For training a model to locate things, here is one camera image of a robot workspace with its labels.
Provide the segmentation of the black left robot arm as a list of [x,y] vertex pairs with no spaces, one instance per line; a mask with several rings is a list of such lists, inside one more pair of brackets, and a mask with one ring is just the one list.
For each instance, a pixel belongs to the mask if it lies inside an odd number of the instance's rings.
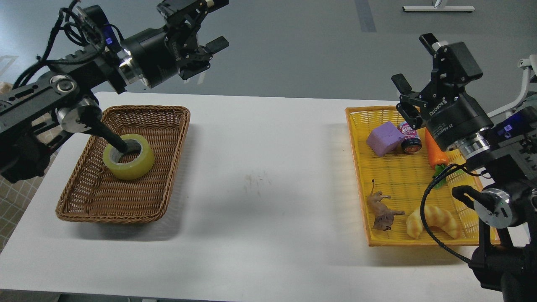
[[51,155],[74,133],[126,143],[102,122],[92,89],[108,82],[118,93],[142,81],[154,88],[179,75],[188,80],[210,67],[229,46],[224,37],[206,45],[197,34],[205,17],[227,0],[164,0],[165,24],[124,38],[98,5],[61,8],[44,55],[1,95],[1,176],[10,183],[44,176]]

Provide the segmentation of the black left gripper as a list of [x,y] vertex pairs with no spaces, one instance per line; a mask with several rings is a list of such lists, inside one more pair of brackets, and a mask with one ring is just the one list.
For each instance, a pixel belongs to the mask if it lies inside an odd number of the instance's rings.
[[[229,46],[220,36],[206,45],[199,45],[197,33],[205,17],[229,4],[228,0],[164,0],[156,9],[165,27],[145,29],[122,41],[122,47],[132,57],[136,74],[149,88],[155,88],[171,77],[180,75],[188,80],[210,68],[213,56]],[[179,47],[196,47],[180,52],[180,67],[173,51]]]

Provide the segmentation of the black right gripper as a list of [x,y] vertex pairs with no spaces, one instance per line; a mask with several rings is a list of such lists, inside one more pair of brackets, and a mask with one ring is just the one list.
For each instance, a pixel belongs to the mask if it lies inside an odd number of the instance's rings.
[[396,108],[413,130],[427,128],[446,151],[456,141],[493,126],[481,105],[465,92],[465,86],[483,72],[464,42],[441,42],[432,33],[419,40],[432,56],[431,80],[418,93],[403,74],[393,75],[400,94]]

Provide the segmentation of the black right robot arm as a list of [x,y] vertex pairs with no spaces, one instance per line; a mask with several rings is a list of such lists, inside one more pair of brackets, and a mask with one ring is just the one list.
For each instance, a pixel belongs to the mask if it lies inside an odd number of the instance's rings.
[[522,59],[525,82],[516,101],[489,114],[465,86],[482,71],[463,42],[420,36],[432,56],[431,80],[415,92],[402,74],[391,77],[400,96],[396,108],[414,129],[426,128],[443,151],[458,150],[464,165],[450,164],[425,189],[419,214],[432,239],[425,202],[433,186],[462,170],[488,174],[483,189],[460,185],[451,195],[478,215],[478,247],[466,262],[481,287],[500,291],[505,302],[535,302],[536,247],[536,105],[527,103],[527,85],[536,81],[536,56]]

